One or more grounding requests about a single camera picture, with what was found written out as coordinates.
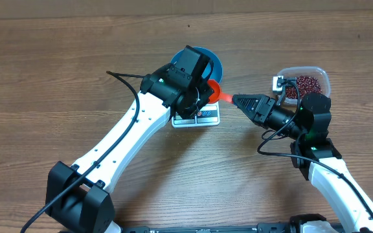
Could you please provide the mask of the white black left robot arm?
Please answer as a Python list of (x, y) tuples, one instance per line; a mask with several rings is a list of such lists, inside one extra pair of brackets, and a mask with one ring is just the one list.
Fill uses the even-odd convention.
[(210, 100), (211, 72), (168, 63), (142, 76), (135, 99), (109, 133), (71, 166), (48, 174), (43, 213), (71, 232), (122, 232), (111, 200), (122, 172), (144, 144), (176, 115), (189, 119)]

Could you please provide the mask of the red measuring scoop blue handle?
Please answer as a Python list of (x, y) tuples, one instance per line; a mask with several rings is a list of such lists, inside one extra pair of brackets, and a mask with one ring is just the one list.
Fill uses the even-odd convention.
[(216, 80), (209, 79), (207, 81), (207, 84), (212, 88), (213, 93), (209, 96), (209, 103), (210, 104), (215, 104), (216, 102), (223, 100), (225, 102), (228, 102), (230, 104), (233, 104), (232, 101), (232, 95), (224, 93), (221, 90), (221, 87), (219, 83)]

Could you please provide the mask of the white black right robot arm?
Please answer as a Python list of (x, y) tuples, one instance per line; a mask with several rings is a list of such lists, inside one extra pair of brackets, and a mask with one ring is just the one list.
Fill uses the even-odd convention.
[(232, 102), (255, 125), (294, 140), (287, 156), (327, 200), (345, 232), (373, 232), (373, 202), (328, 137), (330, 98), (319, 93), (299, 97), (294, 112), (264, 94), (235, 94)]

